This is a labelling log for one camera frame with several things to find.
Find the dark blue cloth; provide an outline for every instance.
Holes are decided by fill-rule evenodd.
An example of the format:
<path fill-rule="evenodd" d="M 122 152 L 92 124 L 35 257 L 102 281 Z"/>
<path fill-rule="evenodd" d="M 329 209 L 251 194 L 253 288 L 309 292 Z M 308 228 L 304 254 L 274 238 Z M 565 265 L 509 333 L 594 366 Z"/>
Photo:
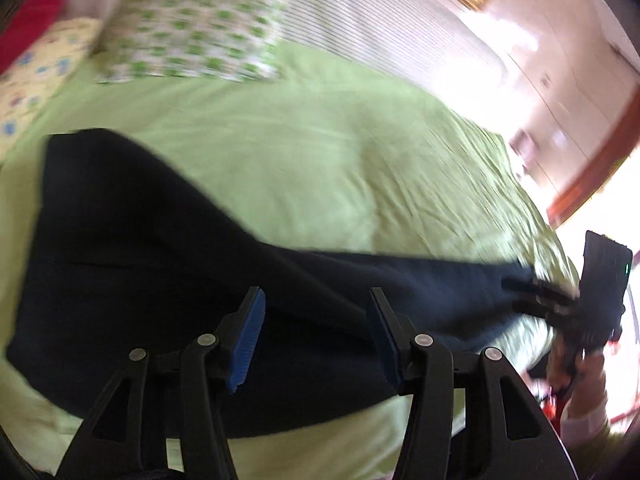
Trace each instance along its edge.
<path fill-rule="evenodd" d="M 7 357 L 36 390 L 83 416 L 131 349 L 183 348 L 258 285 L 266 320 L 223 420 L 230 437 L 270 434 L 393 395 L 367 331 L 372 286 L 418 330 L 477 351 L 516 319 L 500 288 L 506 276 L 527 280 L 532 270 L 261 243 L 142 147 L 85 130 L 48 143 Z M 175 434 L 178 414 L 168 422 Z"/>

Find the black clamp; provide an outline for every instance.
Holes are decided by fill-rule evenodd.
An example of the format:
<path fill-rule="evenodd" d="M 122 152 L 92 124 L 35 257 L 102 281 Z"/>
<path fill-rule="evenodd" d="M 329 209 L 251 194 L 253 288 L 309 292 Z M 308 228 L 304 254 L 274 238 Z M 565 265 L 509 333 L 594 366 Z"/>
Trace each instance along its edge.
<path fill-rule="evenodd" d="M 450 352 L 393 312 L 372 288 L 367 321 L 387 380 L 413 395 L 394 480 L 575 480 L 555 431 L 497 348 Z M 451 437 L 454 388 L 465 429 Z"/>
<path fill-rule="evenodd" d="M 82 422 L 56 478 L 114 480 L 157 472 L 149 478 L 237 480 L 220 399 L 244 382 L 264 314 L 264 293 L 254 286 L 236 313 L 183 351 L 152 356 L 132 350 L 127 367 L 112 377 Z M 163 423 L 163 393 L 176 381 L 184 474 L 167 469 Z"/>

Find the black device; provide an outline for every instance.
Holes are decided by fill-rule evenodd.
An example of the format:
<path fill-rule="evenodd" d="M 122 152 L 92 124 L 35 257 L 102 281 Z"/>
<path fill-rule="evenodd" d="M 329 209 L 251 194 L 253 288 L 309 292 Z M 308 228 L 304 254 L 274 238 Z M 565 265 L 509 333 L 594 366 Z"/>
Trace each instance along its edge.
<path fill-rule="evenodd" d="M 623 298 L 629 281 L 633 253 L 610 238 L 587 231 L 584 241 L 584 267 L 577 298 L 557 285 L 542 280 L 531 283 L 504 279 L 502 286 L 517 292 L 513 304 L 517 312 L 545 319 L 564 338 L 564 369 L 572 377 L 570 385 L 554 395 L 571 396 L 579 377 L 575 359 L 617 341 L 622 334 L 620 320 L 625 312 Z"/>

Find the yellow patterned pillow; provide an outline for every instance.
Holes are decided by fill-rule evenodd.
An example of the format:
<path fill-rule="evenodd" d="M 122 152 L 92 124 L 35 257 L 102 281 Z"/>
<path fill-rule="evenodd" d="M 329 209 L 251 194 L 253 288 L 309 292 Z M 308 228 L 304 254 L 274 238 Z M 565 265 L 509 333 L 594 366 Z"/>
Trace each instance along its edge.
<path fill-rule="evenodd" d="M 57 22 L 0 75 L 0 160 L 94 47 L 102 20 Z"/>

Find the green bedsheet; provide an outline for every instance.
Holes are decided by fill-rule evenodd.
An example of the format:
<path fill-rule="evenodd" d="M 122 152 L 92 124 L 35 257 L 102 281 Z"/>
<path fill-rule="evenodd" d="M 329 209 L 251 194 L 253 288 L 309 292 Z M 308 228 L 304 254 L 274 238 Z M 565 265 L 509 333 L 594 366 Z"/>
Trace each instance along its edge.
<path fill-rule="evenodd" d="M 289 248 L 497 262 L 575 283 L 558 238 L 511 174 L 502 139 L 397 78 L 292 43 L 282 79 L 94 82 L 88 60 L 0 171 L 0 343 L 10 337 L 38 211 L 44 139 L 119 131 L 164 158 L 248 231 Z M 496 345 L 514 366 L 549 343 L 523 319 Z M 458 414 L 460 396 L 456 397 Z M 391 471 L 409 400 L 321 426 L 231 441 L 241 480 L 368 480 Z M 0 423 L 38 467 L 56 467 L 78 421 L 0 362 Z M 179 462 L 170 444 L 172 463 Z"/>

